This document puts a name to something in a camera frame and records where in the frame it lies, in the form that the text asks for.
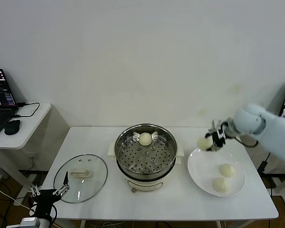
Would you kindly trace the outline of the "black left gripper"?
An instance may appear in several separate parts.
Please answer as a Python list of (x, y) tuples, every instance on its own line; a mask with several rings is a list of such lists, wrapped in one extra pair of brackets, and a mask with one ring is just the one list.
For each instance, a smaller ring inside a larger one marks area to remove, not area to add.
[(61, 196), (64, 196), (68, 192), (68, 182), (68, 172), (66, 172), (63, 184), (57, 190), (39, 190), (37, 185), (30, 186), (32, 197), (35, 197), (35, 202), (37, 203), (35, 208), (36, 217), (50, 217), (53, 204), (60, 201)]

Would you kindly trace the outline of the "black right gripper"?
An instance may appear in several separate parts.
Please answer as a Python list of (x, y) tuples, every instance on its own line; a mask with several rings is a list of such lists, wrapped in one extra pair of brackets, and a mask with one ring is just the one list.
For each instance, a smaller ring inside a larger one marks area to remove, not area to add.
[(212, 137), (213, 142), (207, 146), (206, 151), (216, 152), (226, 144), (225, 129), (227, 126), (227, 124), (220, 125), (220, 120), (212, 120), (211, 128), (205, 134), (205, 138)]

